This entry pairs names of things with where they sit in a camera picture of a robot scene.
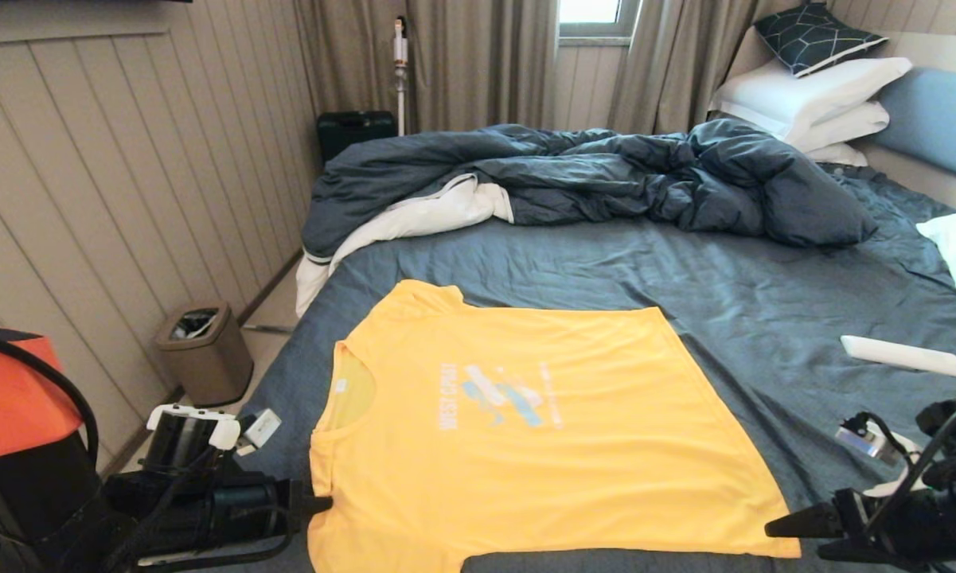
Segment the yellow printed t-shirt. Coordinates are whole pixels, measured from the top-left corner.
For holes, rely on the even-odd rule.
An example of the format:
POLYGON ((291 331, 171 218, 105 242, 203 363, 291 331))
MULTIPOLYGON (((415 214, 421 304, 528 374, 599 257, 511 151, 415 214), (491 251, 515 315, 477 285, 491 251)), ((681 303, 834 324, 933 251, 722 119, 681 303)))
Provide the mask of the yellow printed t-shirt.
POLYGON ((493 552, 801 557, 772 472, 662 310, 474 307, 405 279, 337 341, 310 436, 315 573, 493 552))

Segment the brown trash bin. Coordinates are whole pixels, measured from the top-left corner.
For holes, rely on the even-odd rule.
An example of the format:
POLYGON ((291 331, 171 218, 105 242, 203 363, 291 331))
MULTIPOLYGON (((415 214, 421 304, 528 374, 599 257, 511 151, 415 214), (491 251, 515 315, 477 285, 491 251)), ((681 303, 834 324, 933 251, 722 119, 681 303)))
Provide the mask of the brown trash bin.
POLYGON ((253 359, 230 305, 216 300, 178 307, 162 324, 154 345, 172 380, 197 407, 222 407, 244 398, 251 384, 253 359), (216 308, 213 326, 194 340, 169 340, 170 330, 184 312, 216 308))

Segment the white flat long bar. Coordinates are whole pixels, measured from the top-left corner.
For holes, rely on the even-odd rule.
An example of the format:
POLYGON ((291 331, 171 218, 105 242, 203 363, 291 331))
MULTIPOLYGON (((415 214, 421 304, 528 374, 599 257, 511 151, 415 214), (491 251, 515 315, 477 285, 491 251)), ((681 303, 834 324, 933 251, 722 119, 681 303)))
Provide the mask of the white flat long bar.
POLYGON ((956 355, 901 345, 897 342, 873 340, 859 335, 839 337, 846 354, 857 360, 886 364, 897 368, 933 372, 956 378, 956 355))

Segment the bin liner with trash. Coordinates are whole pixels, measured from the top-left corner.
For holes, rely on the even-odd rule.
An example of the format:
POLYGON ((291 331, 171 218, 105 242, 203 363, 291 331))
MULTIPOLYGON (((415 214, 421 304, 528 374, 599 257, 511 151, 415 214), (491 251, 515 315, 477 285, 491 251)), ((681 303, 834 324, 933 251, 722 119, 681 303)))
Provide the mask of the bin liner with trash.
POLYGON ((184 312, 170 330, 169 340, 194 340, 213 326, 219 310, 216 308, 195 309, 184 312))

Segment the grey-blue bed sheet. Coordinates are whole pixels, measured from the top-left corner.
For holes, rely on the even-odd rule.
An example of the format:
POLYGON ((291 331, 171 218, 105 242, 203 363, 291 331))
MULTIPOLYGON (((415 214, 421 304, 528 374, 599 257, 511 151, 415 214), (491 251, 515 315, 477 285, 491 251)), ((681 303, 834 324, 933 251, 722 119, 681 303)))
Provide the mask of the grey-blue bed sheet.
POLYGON ((833 177, 878 231, 842 249, 795 249, 732 233, 682 232, 649 219, 513 226, 499 219, 371 244, 345 259, 264 373, 246 410, 270 407, 277 435, 244 464, 302 478, 327 399, 335 342, 401 279, 454 284, 481 307, 659 307, 739 418, 791 510, 864 489, 897 471, 835 440, 860 411, 926 440, 915 417, 956 398, 956 378, 857 360, 859 335, 956 355, 956 289, 921 222, 950 207, 873 170, 833 177))

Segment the dark green hard case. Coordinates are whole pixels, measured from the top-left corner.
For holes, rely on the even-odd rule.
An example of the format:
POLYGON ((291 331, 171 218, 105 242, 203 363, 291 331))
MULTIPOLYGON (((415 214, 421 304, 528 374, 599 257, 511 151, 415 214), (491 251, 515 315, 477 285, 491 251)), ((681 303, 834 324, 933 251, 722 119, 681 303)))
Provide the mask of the dark green hard case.
POLYGON ((322 113, 315 121, 322 163, 337 157, 348 146, 398 135, 393 114, 387 110, 354 110, 322 113))

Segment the blue headboard cushion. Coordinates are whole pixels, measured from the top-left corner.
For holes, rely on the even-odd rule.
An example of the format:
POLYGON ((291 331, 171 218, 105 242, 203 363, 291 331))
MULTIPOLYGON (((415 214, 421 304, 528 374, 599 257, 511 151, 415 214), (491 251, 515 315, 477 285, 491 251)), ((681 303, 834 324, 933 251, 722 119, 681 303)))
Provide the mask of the blue headboard cushion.
POLYGON ((888 127, 870 141, 956 175, 956 72, 913 68, 882 88, 888 127))

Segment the dark blue crumpled duvet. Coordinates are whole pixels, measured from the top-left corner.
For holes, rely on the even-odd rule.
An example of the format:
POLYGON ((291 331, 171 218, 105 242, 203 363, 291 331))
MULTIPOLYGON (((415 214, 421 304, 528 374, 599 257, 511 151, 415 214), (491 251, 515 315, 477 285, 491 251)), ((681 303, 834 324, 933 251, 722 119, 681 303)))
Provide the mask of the dark blue crumpled duvet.
POLYGON ((315 182, 304 250, 327 261, 362 225, 453 177, 499 185, 507 220, 521 226, 646 217, 804 248, 859 244, 877 228, 805 153, 742 121, 653 135, 503 124, 348 146, 315 182))

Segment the large white pillow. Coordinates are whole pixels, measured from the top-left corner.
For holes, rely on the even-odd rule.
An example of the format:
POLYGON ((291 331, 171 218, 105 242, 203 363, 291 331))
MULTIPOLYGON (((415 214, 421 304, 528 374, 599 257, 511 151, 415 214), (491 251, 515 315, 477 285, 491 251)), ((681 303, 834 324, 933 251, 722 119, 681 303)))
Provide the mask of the large white pillow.
POLYGON ((912 69, 913 62, 904 57, 872 58, 846 61, 813 75, 796 77, 773 60, 722 84, 709 109, 787 133, 871 100, 882 87, 912 69))

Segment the white stick vacuum cleaner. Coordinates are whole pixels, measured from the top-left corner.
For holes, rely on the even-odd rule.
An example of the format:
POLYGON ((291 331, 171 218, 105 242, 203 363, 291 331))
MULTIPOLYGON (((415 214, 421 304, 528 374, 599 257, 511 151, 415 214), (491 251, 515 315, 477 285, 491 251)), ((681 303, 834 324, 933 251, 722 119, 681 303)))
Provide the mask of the white stick vacuum cleaner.
POLYGON ((392 40, 394 87, 396 91, 396 127, 397 135, 406 135, 406 83, 408 82, 409 42, 406 33, 406 17, 394 19, 392 40))

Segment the beige curtain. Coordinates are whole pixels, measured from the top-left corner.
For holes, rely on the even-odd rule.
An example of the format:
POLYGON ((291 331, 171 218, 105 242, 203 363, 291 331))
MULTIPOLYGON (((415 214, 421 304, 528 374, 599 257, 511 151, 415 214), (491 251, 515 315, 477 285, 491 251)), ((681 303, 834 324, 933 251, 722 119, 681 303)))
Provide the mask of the beige curtain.
POLYGON ((702 123, 756 21, 802 0, 641 0, 607 127, 685 133, 702 123))
POLYGON ((559 0, 295 0, 317 114, 396 111, 406 21, 408 133, 553 119, 559 0))

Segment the dark patterned cushion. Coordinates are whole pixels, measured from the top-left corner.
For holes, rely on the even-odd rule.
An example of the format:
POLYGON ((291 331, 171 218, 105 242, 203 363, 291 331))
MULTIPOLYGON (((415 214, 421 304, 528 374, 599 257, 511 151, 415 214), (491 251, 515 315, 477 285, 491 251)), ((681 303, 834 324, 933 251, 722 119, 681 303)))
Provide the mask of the dark patterned cushion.
POLYGON ((888 37, 846 25, 824 2, 770 14, 753 29, 793 77, 862 58, 888 43, 888 37))

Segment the beige headboard frame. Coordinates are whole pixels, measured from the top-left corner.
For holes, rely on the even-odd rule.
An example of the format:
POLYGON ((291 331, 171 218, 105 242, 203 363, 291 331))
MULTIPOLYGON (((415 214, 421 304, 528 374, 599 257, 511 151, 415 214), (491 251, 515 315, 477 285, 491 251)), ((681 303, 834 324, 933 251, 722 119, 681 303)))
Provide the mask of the beige headboard frame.
MULTIPOLYGON (((859 59, 904 57, 913 62, 913 68, 938 68, 956 72, 956 36, 889 30, 889 32, 883 33, 883 37, 888 37, 888 43, 859 59)), ((763 65, 773 60, 777 59, 772 51, 764 44, 755 30, 750 29, 744 36, 742 44, 740 44, 739 51, 733 59, 730 75, 723 84, 732 77, 743 75, 756 68, 762 68, 763 65)), ((879 102, 879 93, 875 94, 869 101, 879 102)), ((732 114, 724 114, 713 110, 711 112, 718 116, 747 121, 732 114)), ((781 138, 784 135, 788 135, 793 130, 791 128, 791 131, 787 131, 787 133, 779 133, 779 131, 757 126, 751 121, 747 121, 747 123, 751 124, 752 127, 760 128, 765 133, 772 134, 780 141, 782 141, 781 138)), ((870 141, 871 135, 865 135, 863 138, 857 138, 845 144, 855 146, 862 151, 869 160, 869 166, 875 168, 875 170, 886 173, 900 184, 914 191, 925 193, 956 209, 956 175, 947 173, 941 168, 929 166, 928 163, 921 160, 877 146, 870 141)))

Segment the window with grey frame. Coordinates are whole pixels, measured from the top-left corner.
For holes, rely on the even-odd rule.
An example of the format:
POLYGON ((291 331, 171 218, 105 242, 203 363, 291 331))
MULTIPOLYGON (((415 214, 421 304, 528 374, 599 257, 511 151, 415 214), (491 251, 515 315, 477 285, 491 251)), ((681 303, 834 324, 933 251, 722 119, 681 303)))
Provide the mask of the window with grey frame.
POLYGON ((565 45, 628 45, 642 0, 558 0, 559 40, 565 45))

